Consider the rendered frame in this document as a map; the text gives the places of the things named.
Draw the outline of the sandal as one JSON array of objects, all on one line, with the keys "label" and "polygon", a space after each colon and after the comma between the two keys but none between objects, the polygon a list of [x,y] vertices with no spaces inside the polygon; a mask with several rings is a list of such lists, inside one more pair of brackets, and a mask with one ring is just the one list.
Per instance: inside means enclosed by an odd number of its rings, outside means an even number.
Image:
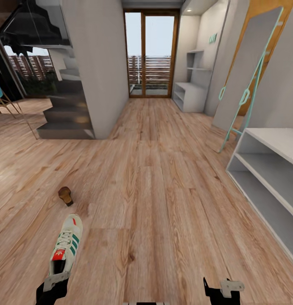
[{"label": "sandal", "polygon": [[59,198],[62,199],[68,207],[74,203],[70,194],[70,189],[66,186],[61,187],[59,190]]}]

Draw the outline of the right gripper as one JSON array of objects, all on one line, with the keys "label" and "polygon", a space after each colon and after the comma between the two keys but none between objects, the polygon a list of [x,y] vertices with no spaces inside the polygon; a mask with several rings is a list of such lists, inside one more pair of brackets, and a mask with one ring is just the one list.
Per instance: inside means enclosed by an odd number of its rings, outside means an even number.
[{"label": "right gripper", "polygon": [[237,291],[231,291],[232,297],[225,298],[220,289],[209,288],[204,278],[205,294],[210,297],[211,305],[240,305],[240,295]]}]

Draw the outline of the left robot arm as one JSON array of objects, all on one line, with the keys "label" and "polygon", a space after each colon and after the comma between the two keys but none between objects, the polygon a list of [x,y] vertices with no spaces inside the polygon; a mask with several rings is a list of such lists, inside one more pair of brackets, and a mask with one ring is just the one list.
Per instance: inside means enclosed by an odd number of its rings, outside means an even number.
[{"label": "left robot arm", "polygon": [[45,278],[44,284],[36,291],[36,305],[54,305],[67,294],[67,279],[70,272],[61,272]]}]

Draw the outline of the gym shoe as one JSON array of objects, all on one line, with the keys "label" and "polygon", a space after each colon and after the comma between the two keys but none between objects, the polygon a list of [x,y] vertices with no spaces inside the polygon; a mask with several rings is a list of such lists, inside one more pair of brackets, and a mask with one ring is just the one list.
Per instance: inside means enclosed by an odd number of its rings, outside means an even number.
[{"label": "gym shoe", "polygon": [[79,215],[66,217],[50,258],[50,276],[61,272],[72,272],[82,231],[83,224]]}]

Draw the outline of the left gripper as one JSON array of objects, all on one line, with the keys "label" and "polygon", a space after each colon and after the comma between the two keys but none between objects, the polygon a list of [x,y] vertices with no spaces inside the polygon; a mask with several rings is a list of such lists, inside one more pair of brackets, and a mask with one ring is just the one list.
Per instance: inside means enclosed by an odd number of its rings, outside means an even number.
[{"label": "left gripper", "polygon": [[65,297],[67,294],[67,280],[55,283],[55,286],[50,291],[43,292],[43,285],[36,291],[36,302],[45,300],[50,305],[54,305],[55,301],[59,298]]}]

